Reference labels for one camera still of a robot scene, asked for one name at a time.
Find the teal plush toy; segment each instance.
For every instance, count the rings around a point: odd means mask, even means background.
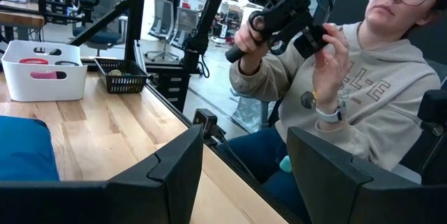
[[[285,172],[292,173],[292,165],[291,165],[291,159],[289,156],[285,156],[282,161],[279,164],[279,168]]]

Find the blue cushion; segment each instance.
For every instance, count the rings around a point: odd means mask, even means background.
[[[78,36],[81,32],[85,30],[85,27],[77,27],[73,30],[73,35]],[[121,38],[120,33],[111,32],[111,31],[100,31],[94,34],[89,41],[92,43],[99,44],[113,44],[117,43],[117,41]]]
[[[59,181],[43,121],[0,116],[0,181]]]

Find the robot controller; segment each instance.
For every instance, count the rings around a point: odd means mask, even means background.
[[[208,46],[208,29],[211,26],[222,0],[207,0],[197,27],[183,42],[184,58],[182,64],[192,73],[197,68],[198,57],[203,55]],[[309,12],[310,0],[249,0],[265,7],[263,11],[253,12],[249,17],[251,28],[263,36],[258,44],[267,42],[271,53],[279,55],[285,52],[287,45],[298,33],[302,35],[293,42],[298,52],[304,57],[310,57],[327,45],[322,40],[325,30],[321,25],[314,25],[314,19]],[[231,63],[236,62],[246,53],[237,46],[226,53]]]

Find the woman's hand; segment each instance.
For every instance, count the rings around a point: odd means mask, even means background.
[[[262,40],[262,35],[254,31],[247,20],[235,34],[235,44],[247,54],[240,59],[240,71],[244,75],[253,75],[258,71],[261,59],[267,54],[267,43],[257,45],[255,40]]]
[[[316,63],[312,82],[319,110],[332,114],[338,106],[338,90],[344,76],[349,72],[349,44],[336,26],[324,24],[323,27],[328,32],[323,36],[323,40],[334,46],[335,54],[332,55],[325,50],[315,53]]]

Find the woman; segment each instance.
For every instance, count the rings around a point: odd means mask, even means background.
[[[309,222],[293,175],[279,166],[291,126],[383,169],[399,163],[420,135],[423,94],[440,87],[422,52],[405,38],[445,7],[446,0],[369,0],[362,22],[324,24],[329,45],[308,59],[292,45],[279,57],[264,57],[267,47],[255,44],[261,36],[241,27],[235,44],[248,54],[230,68],[233,88],[260,100],[284,97],[275,128],[230,141],[267,193]]]

